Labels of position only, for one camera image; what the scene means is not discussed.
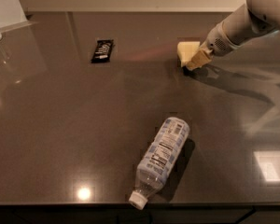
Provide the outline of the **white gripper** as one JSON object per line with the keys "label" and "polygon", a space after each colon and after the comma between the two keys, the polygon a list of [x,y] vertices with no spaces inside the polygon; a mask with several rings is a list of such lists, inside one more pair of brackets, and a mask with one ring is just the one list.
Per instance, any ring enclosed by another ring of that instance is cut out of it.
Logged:
{"label": "white gripper", "polygon": [[186,67],[193,71],[210,63],[212,56],[222,57],[238,48],[238,45],[228,39],[223,30],[223,22],[221,22],[209,32],[207,38],[201,44],[201,49],[188,61]]}

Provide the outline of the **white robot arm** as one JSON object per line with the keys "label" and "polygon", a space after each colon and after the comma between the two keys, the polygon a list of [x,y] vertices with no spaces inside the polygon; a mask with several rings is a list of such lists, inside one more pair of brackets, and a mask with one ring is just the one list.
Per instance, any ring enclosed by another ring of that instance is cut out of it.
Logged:
{"label": "white robot arm", "polygon": [[280,31],[280,0],[245,0],[245,3],[217,24],[198,47],[181,52],[181,66],[192,71],[225,56],[247,41]]}

